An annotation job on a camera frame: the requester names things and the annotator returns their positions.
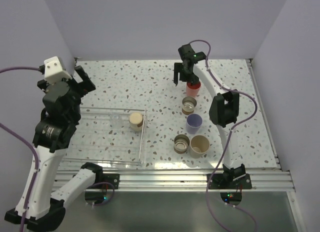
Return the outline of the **steel cup with cork base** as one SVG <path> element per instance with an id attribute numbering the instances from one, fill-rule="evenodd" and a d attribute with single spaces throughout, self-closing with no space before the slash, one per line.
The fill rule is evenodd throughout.
<path id="1" fill-rule="evenodd" d="M 133 112 L 129 116 L 129 126 L 135 132 L 141 132 L 143 129 L 144 117 L 140 112 Z"/>

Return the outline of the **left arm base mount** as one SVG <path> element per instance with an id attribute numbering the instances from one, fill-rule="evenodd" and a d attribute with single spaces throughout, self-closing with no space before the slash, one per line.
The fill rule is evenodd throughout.
<path id="1" fill-rule="evenodd" d="M 114 189 L 119 188 L 120 175 L 118 173 L 104 173 L 89 189 Z"/>

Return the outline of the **aluminium frame rail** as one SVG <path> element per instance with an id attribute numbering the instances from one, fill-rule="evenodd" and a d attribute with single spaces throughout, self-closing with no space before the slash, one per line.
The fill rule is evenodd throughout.
<path id="1" fill-rule="evenodd" d="M 295 186 L 289 172 L 249 169 L 247 177 L 230 187 L 214 186 L 210 192 L 294 192 Z M 204 192 L 210 170 L 104 170 L 113 178 L 119 192 Z"/>

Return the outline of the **clear acrylic dish rack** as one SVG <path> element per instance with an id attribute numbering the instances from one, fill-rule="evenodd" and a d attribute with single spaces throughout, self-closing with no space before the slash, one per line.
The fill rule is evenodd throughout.
<path id="1" fill-rule="evenodd" d="M 63 158 L 66 162 L 111 166 L 140 166 L 144 157 L 145 109 L 81 107 L 81 119 Z M 111 127 L 109 114 L 121 114 L 123 125 Z M 143 115 L 142 131 L 131 129 L 129 116 Z"/>

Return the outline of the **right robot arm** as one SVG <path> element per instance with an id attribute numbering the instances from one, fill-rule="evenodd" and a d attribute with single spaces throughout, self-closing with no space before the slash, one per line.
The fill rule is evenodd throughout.
<path id="1" fill-rule="evenodd" d="M 173 82 L 186 82 L 188 87 L 196 89 L 203 84 L 212 97 L 209 108 L 209 119 L 217 126 L 223 147 L 223 173 L 220 184 L 227 188 L 235 188 L 241 178 L 246 176 L 246 169 L 239 152 L 237 135 L 231 130 L 239 115 L 240 95 L 224 89 L 223 83 L 213 79 L 213 73 L 202 71 L 196 64 L 207 59 L 204 52 L 195 52 L 191 44 L 182 45 L 178 49 L 182 62 L 174 64 Z"/>

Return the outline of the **steel cup middle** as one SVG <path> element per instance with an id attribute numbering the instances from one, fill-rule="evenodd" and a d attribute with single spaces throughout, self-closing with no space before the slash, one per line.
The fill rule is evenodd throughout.
<path id="1" fill-rule="evenodd" d="M 197 101 L 192 96 L 186 96 L 182 99 L 182 113 L 185 115 L 193 114 L 197 106 Z"/>

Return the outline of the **purple plastic cup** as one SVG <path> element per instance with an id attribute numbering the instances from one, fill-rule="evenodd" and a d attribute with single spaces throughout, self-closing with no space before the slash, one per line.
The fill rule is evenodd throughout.
<path id="1" fill-rule="evenodd" d="M 196 134 L 203 124 L 203 119 L 199 114 L 193 113 L 186 118 L 186 131 L 189 134 Z"/>

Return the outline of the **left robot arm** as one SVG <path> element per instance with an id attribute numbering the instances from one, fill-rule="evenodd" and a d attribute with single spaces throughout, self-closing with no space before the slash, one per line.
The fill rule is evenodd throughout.
<path id="1" fill-rule="evenodd" d="M 35 127 L 32 143 L 28 143 L 5 125 L 1 127 L 27 145 L 33 154 L 25 189 L 17 206 L 5 214 L 5 221 L 33 232 L 52 232 L 62 223 L 67 207 L 85 189 L 99 188 L 104 176 L 101 166 L 87 162 L 78 173 L 60 189 L 53 191 L 58 167 L 66 155 L 71 138 L 81 120 L 82 98 L 96 89 L 83 67 L 74 70 L 82 79 L 77 82 L 63 69 L 57 69 L 50 78 L 51 65 L 38 68 L 44 79 L 37 87 L 44 92 L 40 122 Z"/>

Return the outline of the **clear glass cup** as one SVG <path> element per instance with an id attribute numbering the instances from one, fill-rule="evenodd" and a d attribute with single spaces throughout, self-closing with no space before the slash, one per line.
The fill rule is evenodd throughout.
<path id="1" fill-rule="evenodd" d="M 109 123 L 112 128 L 121 127 L 123 125 L 121 114 L 117 112 L 111 112 L 109 114 Z"/>

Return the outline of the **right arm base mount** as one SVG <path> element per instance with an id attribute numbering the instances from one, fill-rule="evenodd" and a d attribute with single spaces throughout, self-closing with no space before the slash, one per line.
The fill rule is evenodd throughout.
<path id="1" fill-rule="evenodd" d="M 236 190 L 236 189 L 245 189 L 250 190 L 253 188 L 251 177 L 248 173 L 245 176 L 233 180 L 231 182 L 226 181 L 223 178 L 222 173 L 215 173 L 212 178 L 210 178 L 211 174 L 207 174 L 207 182 L 209 182 L 210 190 Z"/>

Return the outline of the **pink plastic cup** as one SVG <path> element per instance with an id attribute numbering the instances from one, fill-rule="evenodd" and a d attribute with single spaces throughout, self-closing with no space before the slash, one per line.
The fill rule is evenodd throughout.
<path id="1" fill-rule="evenodd" d="M 190 82 L 188 82 L 186 84 L 186 95 L 188 97 L 196 97 L 199 93 L 200 88 L 201 88 L 200 81 L 196 84 L 191 84 Z"/>

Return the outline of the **steel cup front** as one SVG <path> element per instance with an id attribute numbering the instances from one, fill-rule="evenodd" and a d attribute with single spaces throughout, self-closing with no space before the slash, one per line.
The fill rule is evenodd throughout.
<path id="1" fill-rule="evenodd" d="M 177 154 L 184 154 L 190 145 L 190 139 L 185 134 L 178 134 L 173 142 L 173 149 Z"/>

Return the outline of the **beige plastic cup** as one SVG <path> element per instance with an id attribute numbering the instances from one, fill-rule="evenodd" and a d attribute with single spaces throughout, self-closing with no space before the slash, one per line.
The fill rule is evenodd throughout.
<path id="1" fill-rule="evenodd" d="M 203 135 L 196 135 L 190 141 L 189 154 L 192 158 L 198 159 L 205 155 L 209 148 L 209 140 Z"/>

